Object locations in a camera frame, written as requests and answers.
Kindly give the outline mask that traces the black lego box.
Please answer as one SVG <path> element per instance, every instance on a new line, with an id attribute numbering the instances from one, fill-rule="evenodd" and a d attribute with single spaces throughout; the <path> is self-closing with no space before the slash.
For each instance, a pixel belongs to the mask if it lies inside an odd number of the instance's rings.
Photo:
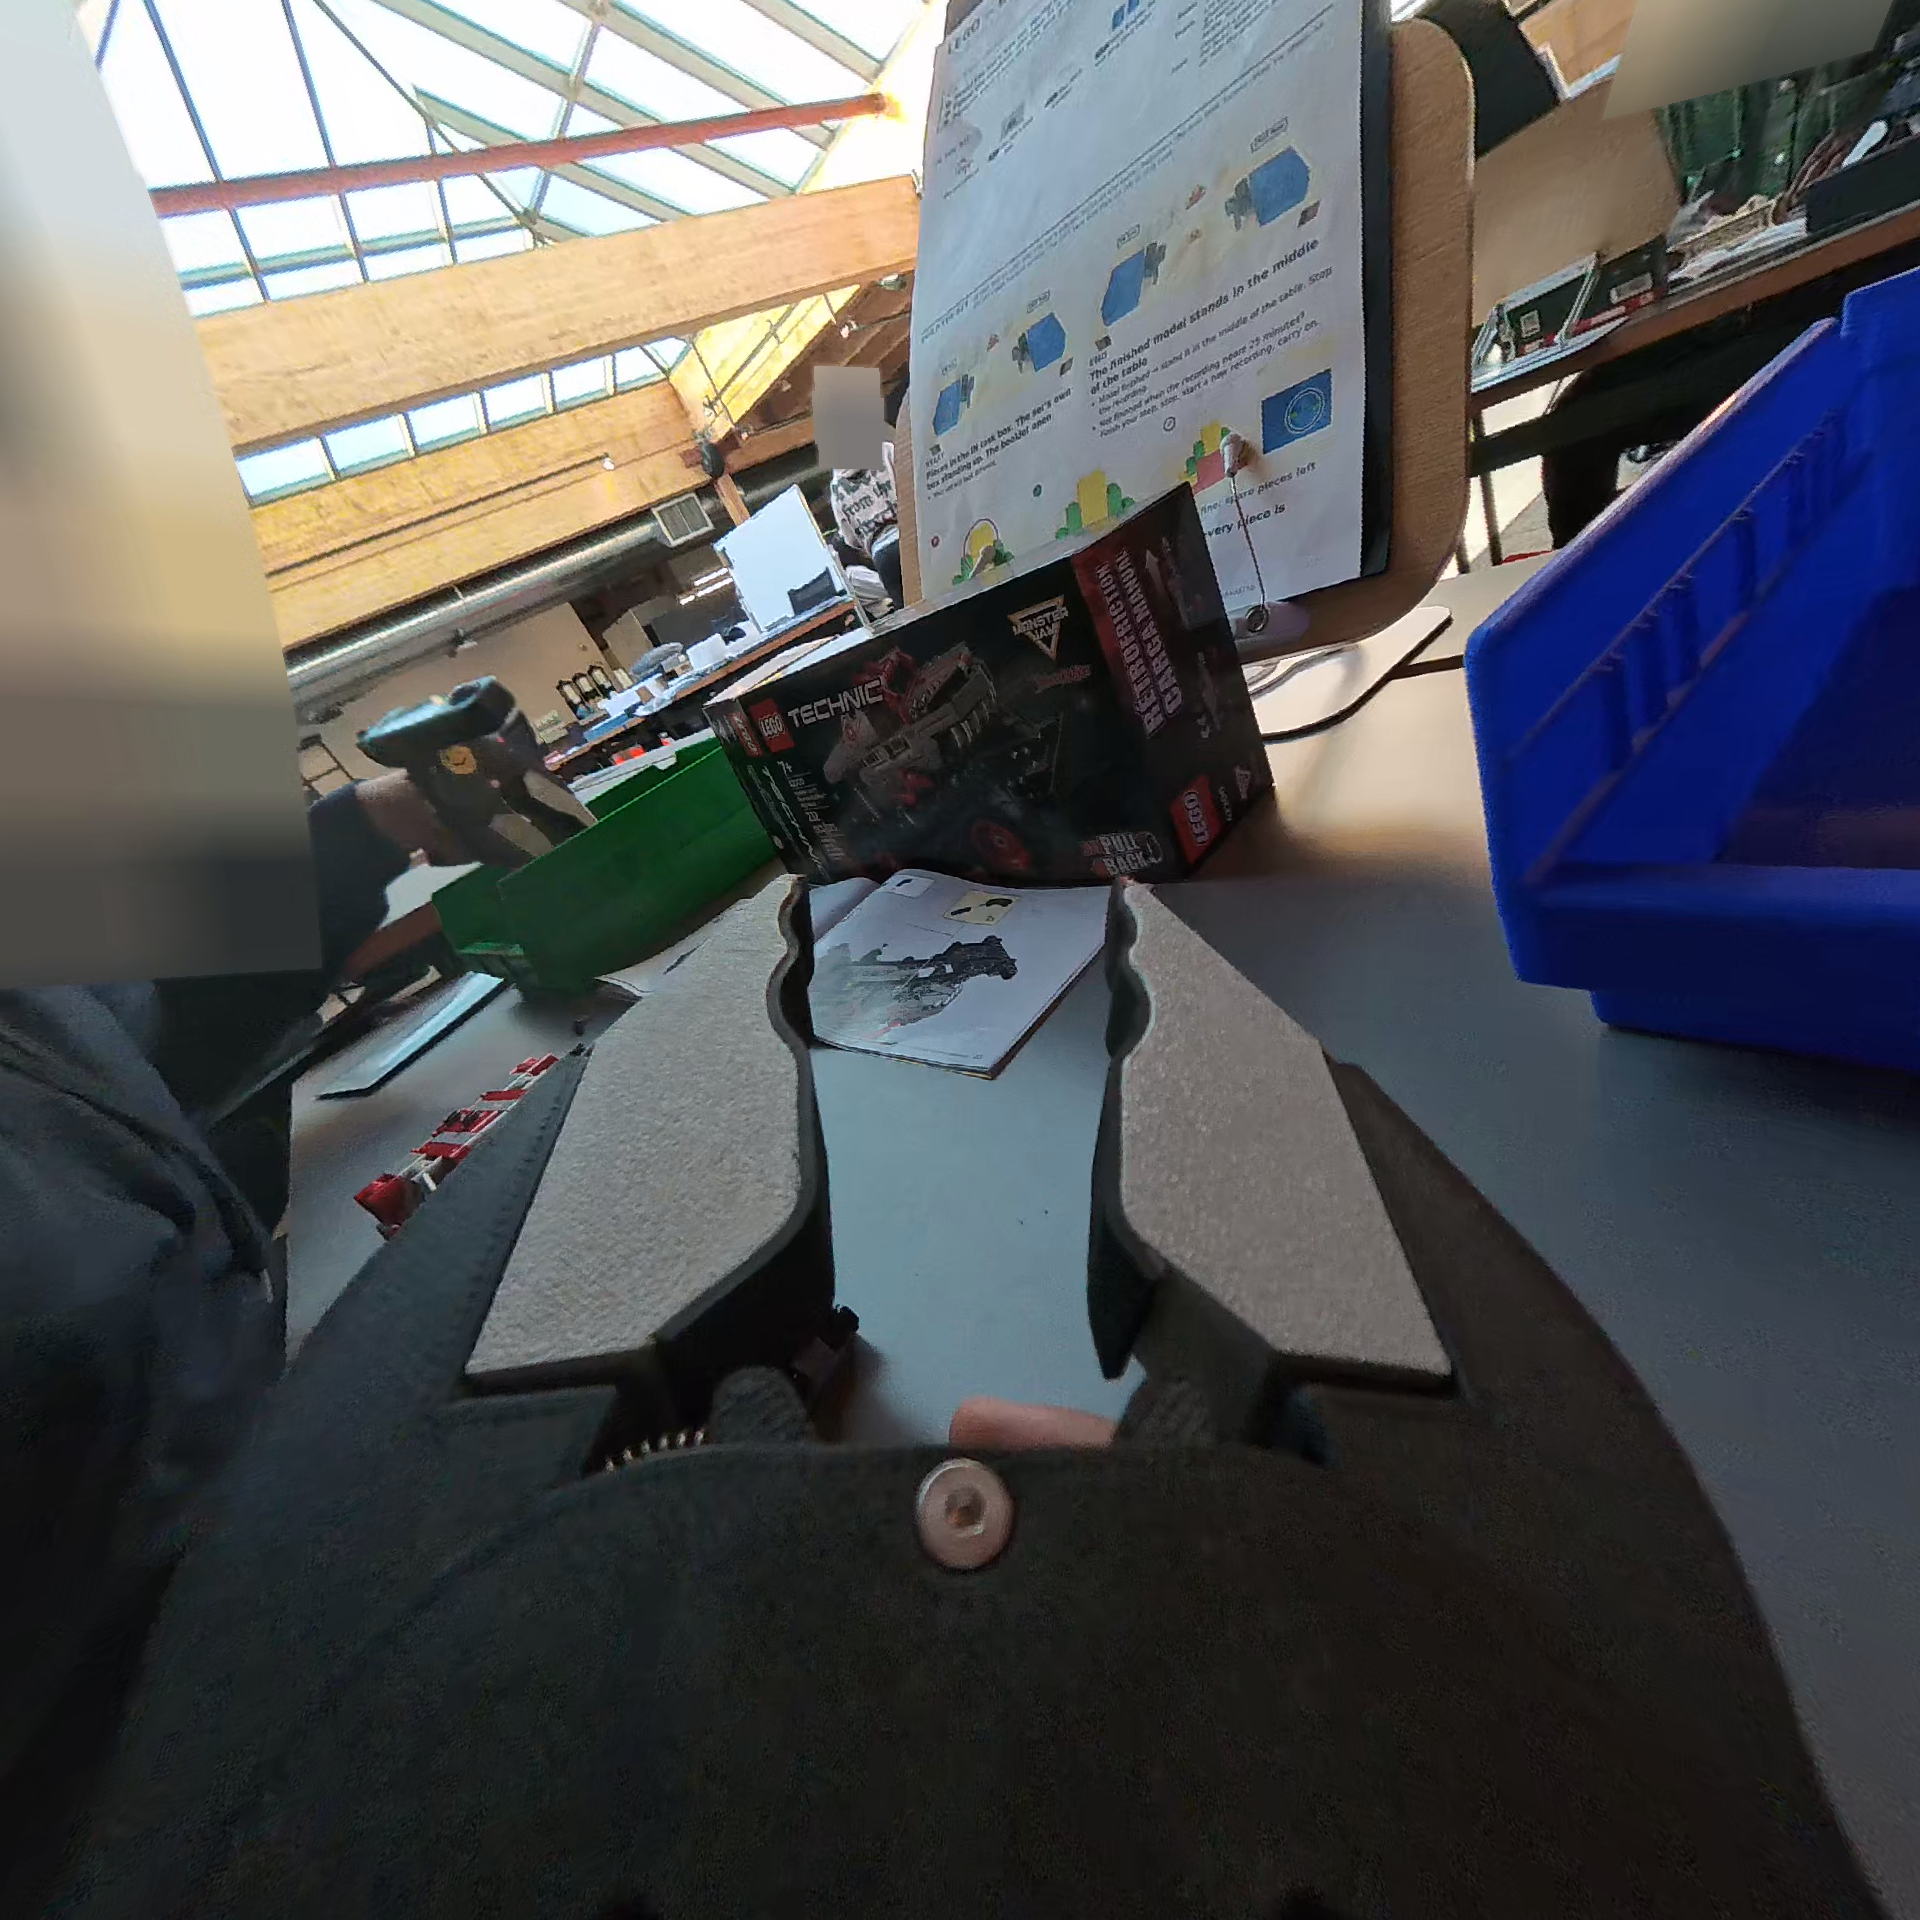
<path id="1" fill-rule="evenodd" d="M 1186 484 L 704 707 L 809 883 L 1189 878 L 1272 769 Z"/>

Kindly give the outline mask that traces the person's right hand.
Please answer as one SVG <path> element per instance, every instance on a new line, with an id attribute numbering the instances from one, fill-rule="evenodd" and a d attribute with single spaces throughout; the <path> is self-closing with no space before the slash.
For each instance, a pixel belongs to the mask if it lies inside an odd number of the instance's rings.
<path id="1" fill-rule="evenodd" d="M 968 1457 L 1098 1451 L 1114 1436 L 1117 1422 L 1104 1413 L 1005 1397 L 965 1397 L 948 1424 L 948 1448 Z"/>

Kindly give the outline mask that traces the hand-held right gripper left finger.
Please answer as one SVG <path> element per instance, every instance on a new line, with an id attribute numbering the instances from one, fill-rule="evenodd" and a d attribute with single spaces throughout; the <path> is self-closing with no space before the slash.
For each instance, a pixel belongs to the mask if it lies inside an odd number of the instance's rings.
<path id="1" fill-rule="evenodd" d="M 587 1052 L 472 1388 L 707 1397 L 834 1309 L 807 883 L 729 907 Z"/>

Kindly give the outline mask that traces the green plastic bin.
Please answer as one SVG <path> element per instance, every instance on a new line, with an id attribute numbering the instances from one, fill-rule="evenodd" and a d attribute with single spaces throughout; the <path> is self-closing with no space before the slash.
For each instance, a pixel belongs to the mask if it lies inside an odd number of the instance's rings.
<path id="1" fill-rule="evenodd" d="M 470 870 L 433 891 L 444 944 L 521 994 L 583 997 L 775 862 L 723 745 L 692 734 L 590 798 L 594 828 L 524 870 Z"/>

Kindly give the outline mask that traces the row of red lego pieces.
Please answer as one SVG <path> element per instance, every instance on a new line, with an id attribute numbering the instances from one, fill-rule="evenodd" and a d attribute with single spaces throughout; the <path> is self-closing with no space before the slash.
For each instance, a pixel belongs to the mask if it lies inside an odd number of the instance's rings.
<path id="1" fill-rule="evenodd" d="M 383 1240 L 401 1234 L 401 1229 L 418 1215 L 418 1209 L 444 1190 L 456 1167 L 464 1167 L 476 1142 L 514 1112 L 528 1097 L 528 1092 L 557 1068 L 560 1055 L 531 1055 L 521 1060 L 509 1075 L 495 1075 L 488 1089 L 482 1089 L 464 1107 L 455 1107 L 440 1118 L 433 1132 L 426 1132 L 405 1162 L 392 1173 L 380 1173 L 362 1187 L 351 1199 L 374 1224 Z"/>

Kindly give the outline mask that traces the person's dark jacket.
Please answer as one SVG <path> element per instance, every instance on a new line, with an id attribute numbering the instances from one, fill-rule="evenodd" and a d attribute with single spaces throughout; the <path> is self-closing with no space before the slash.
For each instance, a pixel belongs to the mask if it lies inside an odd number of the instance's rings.
<path id="1" fill-rule="evenodd" d="M 41 1917 L 161 1598 L 285 1359 L 324 972 L 3 994 L 3 1917 Z"/>

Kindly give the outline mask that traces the blue plastic bin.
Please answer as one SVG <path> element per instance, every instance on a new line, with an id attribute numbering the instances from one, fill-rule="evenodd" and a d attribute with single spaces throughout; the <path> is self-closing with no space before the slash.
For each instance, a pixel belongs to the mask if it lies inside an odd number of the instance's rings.
<path id="1" fill-rule="evenodd" d="M 1916 275 L 1466 647 L 1504 947 L 1600 1021 L 1916 1068 Z"/>

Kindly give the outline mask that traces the lego instruction booklet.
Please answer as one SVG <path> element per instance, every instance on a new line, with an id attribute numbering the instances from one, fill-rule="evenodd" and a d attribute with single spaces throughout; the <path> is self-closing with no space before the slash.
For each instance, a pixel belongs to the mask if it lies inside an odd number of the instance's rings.
<path id="1" fill-rule="evenodd" d="M 927 870 L 809 888 L 812 1041 L 997 1078 L 1098 960 L 1107 902 Z"/>

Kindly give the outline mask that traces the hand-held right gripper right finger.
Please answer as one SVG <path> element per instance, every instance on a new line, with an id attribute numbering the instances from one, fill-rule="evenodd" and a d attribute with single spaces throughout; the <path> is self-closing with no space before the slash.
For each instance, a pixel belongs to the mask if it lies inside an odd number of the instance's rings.
<path id="1" fill-rule="evenodd" d="M 1086 1320 L 1104 1380 L 1452 1388 L 1322 1045 L 1150 884 L 1107 902 Z"/>

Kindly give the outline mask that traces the background desk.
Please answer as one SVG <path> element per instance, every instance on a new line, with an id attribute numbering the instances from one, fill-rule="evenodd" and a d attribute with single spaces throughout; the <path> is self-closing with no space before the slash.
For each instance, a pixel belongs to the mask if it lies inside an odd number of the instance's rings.
<path id="1" fill-rule="evenodd" d="M 1668 340 L 1692 340 L 1727 325 L 1743 325 L 1748 315 L 1798 298 L 1805 289 L 1829 292 L 1838 281 L 1862 283 L 1865 279 L 1896 275 L 1914 261 L 1914 252 L 1916 206 L 1906 203 L 1871 221 L 1835 230 L 1798 250 L 1773 252 L 1757 265 L 1706 279 L 1664 302 L 1651 302 L 1616 325 L 1576 332 L 1558 351 L 1542 351 L 1477 376 L 1466 402 L 1470 475 L 1484 475 L 1533 454 L 1532 449 L 1521 449 L 1521 427 L 1489 434 L 1482 427 L 1489 410 L 1562 380 L 1581 380 L 1600 365 L 1634 360 Z"/>

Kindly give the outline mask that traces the grey ventilation duct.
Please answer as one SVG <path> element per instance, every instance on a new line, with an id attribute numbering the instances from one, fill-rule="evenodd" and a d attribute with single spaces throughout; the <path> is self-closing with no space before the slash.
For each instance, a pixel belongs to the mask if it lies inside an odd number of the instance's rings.
<path id="1" fill-rule="evenodd" d="M 470 584 L 444 587 L 401 612 L 360 620 L 338 635 L 299 643 L 286 657 L 295 702 L 344 698 L 392 671 L 423 657 L 447 657 L 460 640 L 488 636 L 519 619 L 552 612 L 602 587 L 668 572 L 663 549 L 573 549 L 538 566 L 519 566 Z"/>

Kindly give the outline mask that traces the person's left forearm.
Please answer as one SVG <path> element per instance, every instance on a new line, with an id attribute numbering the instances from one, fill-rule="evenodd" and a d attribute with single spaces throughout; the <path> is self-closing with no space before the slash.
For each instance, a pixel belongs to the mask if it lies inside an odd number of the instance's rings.
<path id="1" fill-rule="evenodd" d="M 410 867 L 373 831 L 347 784 L 308 807 L 313 883 L 320 905 L 320 981 L 336 987 L 366 937 L 383 925 L 389 884 Z"/>

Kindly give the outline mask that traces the black flat sheet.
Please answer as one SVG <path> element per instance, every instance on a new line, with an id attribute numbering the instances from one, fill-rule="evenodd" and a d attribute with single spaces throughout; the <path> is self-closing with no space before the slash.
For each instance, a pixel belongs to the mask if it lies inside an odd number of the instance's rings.
<path id="1" fill-rule="evenodd" d="M 509 984 L 488 972 L 464 972 L 423 997 L 418 1012 L 383 1026 L 366 1041 L 350 1045 L 347 1066 L 326 1081 L 315 1100 L 356 1100 L 383 1092 L 405 1075 L 420 1055 L 485 1008 Z"/>

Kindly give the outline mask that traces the white sticker sheet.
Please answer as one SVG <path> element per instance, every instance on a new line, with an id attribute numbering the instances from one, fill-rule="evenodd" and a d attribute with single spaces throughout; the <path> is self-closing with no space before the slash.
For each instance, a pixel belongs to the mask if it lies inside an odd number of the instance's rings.
<path id="1" fill-rule="evenodd" d="M 634 967 L 621 967 L 610 972 L 602 972 L 594 981 L 596 990 L 616 994 L 627 1004 L 634 1000 L 646 1000 L 666 987 L 672 987 L 672 972 L 700 951 L 704 947 L 707 930 L 694 930 L 668 947 L 658 947 L 657 953 L 648 953 L 646 960 L 634 965 Z"/>

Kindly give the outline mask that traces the person's left hand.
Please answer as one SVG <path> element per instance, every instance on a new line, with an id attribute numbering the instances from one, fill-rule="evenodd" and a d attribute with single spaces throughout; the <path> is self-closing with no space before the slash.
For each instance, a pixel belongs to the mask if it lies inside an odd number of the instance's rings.
<path id="1" fill-rule="evenodd" d="M 444 831 L 440 818 L 405 770 L 384 770 L 362 780 L 356 788 L 356 805 L 373 831 L 409 858 L 440 870 L 466 862 L 464 842 Z"/>

